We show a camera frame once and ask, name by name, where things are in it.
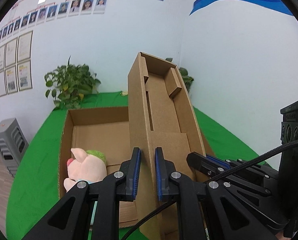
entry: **framed certificate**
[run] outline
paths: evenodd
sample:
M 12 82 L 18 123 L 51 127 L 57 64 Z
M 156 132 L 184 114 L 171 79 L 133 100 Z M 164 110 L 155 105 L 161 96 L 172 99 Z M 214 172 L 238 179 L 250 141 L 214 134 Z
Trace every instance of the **framed certificate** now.
M 9 41 L 6 45 L 5 49 L 5 66 L 10 66 L 15 64 L 15 50 L 17 48 L 17 40 L 18 38 Z
M 5 44 L 0 47 L 0 70 L 4 68 L 4 49 L 5 49 Z
M 18 92 L 16 71 L 17 70 L 16 70 L 15 66 L 10 67 L 5 70 L 8 95 L 11 93 Z
M 32 88 L 31 60 L 18 64 L 18 84 L 20 91 Z
M 19 36 L 17 62 L 31 57 L 32 32 Z
M 0 72 L 0 97 L 5 96 L 7 91 L 5 89 L 4 71 Z

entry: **white wall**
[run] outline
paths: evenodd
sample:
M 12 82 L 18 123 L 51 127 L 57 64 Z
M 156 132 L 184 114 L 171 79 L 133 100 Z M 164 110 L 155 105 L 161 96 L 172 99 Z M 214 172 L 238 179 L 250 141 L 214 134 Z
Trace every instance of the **white wall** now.
M 65 0 L 46 0 L 60 3 Z M 38 0 L 25 0 L 14 17 Z M 107 0 L 103 15 L 56 19 L 33 28 L 33 89 L 0 98 L 0 121 L 16 117 L 28 141 L 54 108 L 46 99 L 44 74 L 66 64 L 86 63 L 97 73 L 100 92 L 127 90 L 127 75 L 139 51 L 180 59 L 183 6 L 179 0 Z M 0 23 L 0 29 L 9 14 Z
M 187 15 L 195 0 L 187 0 Z M 298 100 L 298 22 L 239 0 L 187 16 L 180 66 L 192 103 L 258 154 L 281 144 L 280 109 Z M 269 160 L 276 169 L 280 155 Z

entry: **cardboard flap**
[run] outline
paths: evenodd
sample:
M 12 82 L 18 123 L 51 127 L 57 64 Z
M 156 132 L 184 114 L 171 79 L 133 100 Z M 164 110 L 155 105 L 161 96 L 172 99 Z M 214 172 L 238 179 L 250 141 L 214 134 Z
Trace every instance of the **cardboard flap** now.
M 170 68 L 165 76 L 166 89 L 168 92 L 168 96 L 170 98 L 174 98 L 178 92 L 181 90 L 181 84 L 179 82 L 179 78 L 177 76 L 176 70 L 174 68 Z
M 73 125 L 127 122 L 129 120 L 127 106 L 72 109 L 69 112 Z
M 164 76 L 169 68 L 175 68 L 176 64 L 167 60 L 141 52 L 141 56 L 145 57 L 147 63 L 148 73 Z

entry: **portrait photo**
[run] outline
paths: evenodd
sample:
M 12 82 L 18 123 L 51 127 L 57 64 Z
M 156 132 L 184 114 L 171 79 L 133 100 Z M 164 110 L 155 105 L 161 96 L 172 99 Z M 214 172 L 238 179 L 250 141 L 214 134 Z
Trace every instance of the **portrait photo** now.
M 19 29 L 19 27 L 20 27 L 20 22 L 21 22 L 21 19 L 15 21 L 15 24 L 14 24 L 14 30 L 15 30 L 15 31 Z
M 57 4 L 49 7 L 47 18 L 50 18 L 50 17 L 54 17 L 55 16 L 55 13 L 57 11 L 57 7 L 58 7 Z
M 35 11 L 33 13 L 30 14 L 30 18 L 29 18 L 29 24 L 30 23 L 34 23 L 36 21 L 36 15 L 38 14 L 38 11 Z
M 106 9 L 107 0 L 97 0 L 94 13 L 104 13 Z
M 21 28 L 27 26 L 29 15 L 26 15 L 22 18 Z
M 14 23 L 11 23 L 11 24 L 9 25 L 8 35 L 9 35 L 10 33 L 12 33 L 12 31 L 13 31 L 13 25 L 14 25 Z
M 58 14 L 65 14 L 65 13 L 67 13 L 68 6 L 69 6 L 69 2 L 62 2 L 62 3 L 60 3 Z
M 92 4 L 93 4 L 93 0 L 84 0 L 82 5 L 82 11 L 91 11 Z
M 42 21 L 42 20 L 45 19 L 46 12 L 47 12 L 47 8 L 40 9 L 39 16 L 38 16 L 38 21 Z
M 0 30 L 0 40 L 1 40 L 1 38 L 2 38 L 2 30 Z
M 8 27 L 5 27 L 3 29 L 2 38 L 4 38 L 7 35 L 7 32 L 8 32 Z
M 80 4 L 81 4 L 81 0 L 72 1 L 69 13 L 79 12 L 80 11 Z

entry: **plush pig ear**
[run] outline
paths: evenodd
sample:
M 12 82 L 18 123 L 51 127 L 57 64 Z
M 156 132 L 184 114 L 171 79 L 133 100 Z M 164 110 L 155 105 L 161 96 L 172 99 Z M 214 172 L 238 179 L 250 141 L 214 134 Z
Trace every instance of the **plush pig ear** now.
M 80 163 L 82 163 L 85 160 L 85 158 L 88 156 L 88 154 L 83 149 L 80 149 L 80 148 L 72 148 L 71 152 L 73 153 L 76 160 Z

